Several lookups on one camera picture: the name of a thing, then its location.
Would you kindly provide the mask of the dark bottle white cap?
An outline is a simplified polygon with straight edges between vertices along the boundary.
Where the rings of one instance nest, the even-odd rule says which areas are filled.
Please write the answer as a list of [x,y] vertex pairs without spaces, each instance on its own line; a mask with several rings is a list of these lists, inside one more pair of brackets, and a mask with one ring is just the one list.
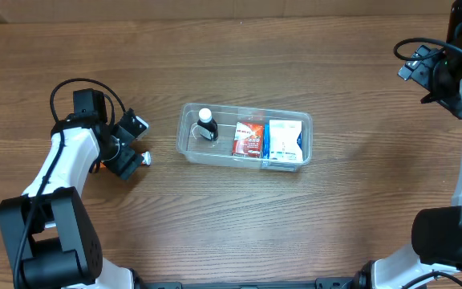
[[213,119],[213,114],[208,108],[202,108],[198,112],[199,120],[197,125],[199,133],[206,140],[215,141],[218,138],[217,122]]

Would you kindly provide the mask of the white and blue box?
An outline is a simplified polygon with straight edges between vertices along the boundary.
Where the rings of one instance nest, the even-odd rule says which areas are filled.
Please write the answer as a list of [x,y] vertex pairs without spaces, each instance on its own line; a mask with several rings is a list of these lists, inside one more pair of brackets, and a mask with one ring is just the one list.
[[270,120],[265,125],[263,158],[283,162],[302,162],[302,122]]

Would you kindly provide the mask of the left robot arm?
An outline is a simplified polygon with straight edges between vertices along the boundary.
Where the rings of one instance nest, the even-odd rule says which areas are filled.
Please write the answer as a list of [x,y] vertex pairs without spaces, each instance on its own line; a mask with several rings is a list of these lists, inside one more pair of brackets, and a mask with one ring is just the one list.
[[19,197],[0,203],[0,230],[16,288],[143,288],[133,269],[104,258],[99,237],[81,201],[94,165],[124,160],[116,174],[128,179],[148,154],[130,143],[148,124],[133,111],[109,126],[100,116],[71,114],[55,123],[51,150]]

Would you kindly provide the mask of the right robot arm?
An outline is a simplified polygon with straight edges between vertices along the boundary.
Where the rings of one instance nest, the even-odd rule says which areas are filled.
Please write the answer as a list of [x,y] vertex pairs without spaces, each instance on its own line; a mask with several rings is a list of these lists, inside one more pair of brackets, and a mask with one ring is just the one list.
[[[393,49],[404,65],[399,77],[428,90],[422,103],[438,103],[462,120],[462,0],[451,7],[444,41],[404,39]],[[460,171],[451,204],[421,210],[411,228],[411,241],[394,254],[370,261],[356,273],[351,288],[424,288],[438,278],[462,272],[462,149]]]

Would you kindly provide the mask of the orange tablet tube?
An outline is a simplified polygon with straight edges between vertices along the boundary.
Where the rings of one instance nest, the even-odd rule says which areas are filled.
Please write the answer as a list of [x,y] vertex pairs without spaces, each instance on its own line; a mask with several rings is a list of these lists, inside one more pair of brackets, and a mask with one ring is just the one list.
[[149,166],[152,163],[150,152],[135,153],[123,151],[108,161],[101,161],[101,166],[115,171],[124,171],[131,167]]

